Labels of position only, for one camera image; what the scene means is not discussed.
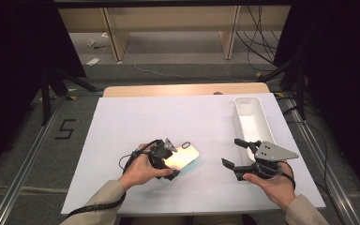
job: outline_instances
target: gray floor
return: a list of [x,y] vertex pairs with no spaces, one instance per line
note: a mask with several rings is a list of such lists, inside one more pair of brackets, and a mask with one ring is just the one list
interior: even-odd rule
[[[271,45],[276,46],[277,41],[271,33],[264,35]],[[113,61],[110,48],[95,50],[86,46],[89,38],[96,41],[95,46],[108,45],[107,39],[101,34],[71,34],[71,38],[83,64],[94,57],[101,59],[92,67],[85,65],[84,69],[88,76],[86,80],[102,88],[131,84],[255,81],[256,73],[265,74],[267,72],[263,70],[274,68],[252,53],[248,61],[248,50],[237,37],[232,60],[224,60],[217,33],[134,33],[127,46],[125,59],[119,64]],[[257,49],[259,53],[265,53],[263,47]],[[278,90],[278,82],[268,83],[273,92]],[[11,208],[6,224],[58,224],[65,218],[60,215],[61,207],[100,97],[100,93],[84,91],[70,82],[68,87],[76,89],[70,94],[76,98],[65,100],[61,104],[52,122],[52,128],[47,133],[46,141],[41,146],[30,173],[26,176],[21,193]],[[327,149],[327,163],[336,175],[341,188],[345,190],[360,220],[360,182],[347,159],[338,153],[340,149],[313,102],[307,99],[305,103],[309,124],[307,127],[311,129],[321,150]],[[282,111],[286,111],[292,106],[293,100],[279,99],[278,104]],[[41,130],[43,113],[39,94],[32,105],[34,110],[24,117],[22,125],[12,139],[12,149],[4,152],[0,157],[0,202]],[[296,112],[289,112],[285,118],[291,122],[296,120],[295,116]],[[67,123],[74,131],[70,139],[57,140],[57,137],[68,134],[59,131],[65,119],[75,120]],[[289,127],[312,177],[323,184],[323,174],[300,131],[301,125],[289,123]],[[330,196],[321,188],[319,190],[327,205],[321,210],[322,214],[331,224],[341,224]],[[258,224],[285,224],[283,214],[279,211],[252,214],[252,216]]]

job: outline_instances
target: hand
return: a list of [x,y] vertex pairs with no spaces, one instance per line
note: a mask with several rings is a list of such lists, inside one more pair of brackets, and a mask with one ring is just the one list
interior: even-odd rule
[[172,174],[171,169],[155,169],[146,154],[140,154],[130,164],[127,171],[118,179],[125,191],[136,185],[143,185],[156,176],[167,176]]
[[[293,176],[291,168],[286,163],[279,162],[279,164],[284,173]],[[270,179],[261,179],[255,174],[245,173],[243,178],[262,188],[268,199],[277,204],[285,213],[288,210],[288,205],[295,198],[292,182],[282,175]]]

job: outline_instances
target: beige sleeve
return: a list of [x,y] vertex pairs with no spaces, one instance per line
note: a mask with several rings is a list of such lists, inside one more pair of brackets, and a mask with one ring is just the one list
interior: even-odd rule
[[289,225],[323,225],[326,219],[304,195],[299,195],[288,206],[285,216]]
[[[101,187],[95,195],[84,205],[114,203],[118,201],[125,193],[124,187],[117,180],[108,181]],[[72,224],[110,224],[113,225],[116,218],[116,213],[121,206],[113,209],[101,210],[95,212],[87,212],[73,215],[61,223],[61,225]]]

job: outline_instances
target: white container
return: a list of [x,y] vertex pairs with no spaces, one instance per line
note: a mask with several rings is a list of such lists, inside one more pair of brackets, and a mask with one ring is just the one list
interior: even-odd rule
[[[236,138],[246,142],[267,141],[275,143],[268,126],[263,106],[257,97],[237,97],[232,113]],[[250,149],[239,147],[244,166],[255,162]]]

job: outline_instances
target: person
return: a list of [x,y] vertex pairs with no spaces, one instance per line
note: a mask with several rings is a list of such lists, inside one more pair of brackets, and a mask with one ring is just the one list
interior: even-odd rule
[[[292,169],[286,163],[279,162],[286,174],[292,174]],[[124,198],[128,189],[143,185],[154,177],[166,176],[172,173],[170,169],[157,170],[153,168],[148,160],[146,154],[140,154],[130,164],[127,171],[118,179],[110,180],[102,186],[92,198],[85,204],[85,206],[115,203]],[[291,180],[284,176],[274,176],[270,179],[261,179],[259,176],[246,173],[243,178],[257,186],[259,186],[273,203],[277,204],[285,213],[285,220],[289,225],[293,224],[328,224],[321,213],[312,205],[312,203],[304,196],[295,196],[293,184]],[[92,212],[85,212],[75,214],[64,220],[61,225],[73,224],[114,224],[116,214],[120,204],[114,208],[107,210],[97,210]],[[180,217],[157,218],[160,224],[184,224]],[[171,222],[164,222],[165,219],[171,219]],[[226,217],[221,217],[218,220],[223,221]],[[228,217],[230,221],[223,221],[223,223],[215,224],[243,224],[239,219]],[[194,224],[201,224],[201,222],[194,221]]]

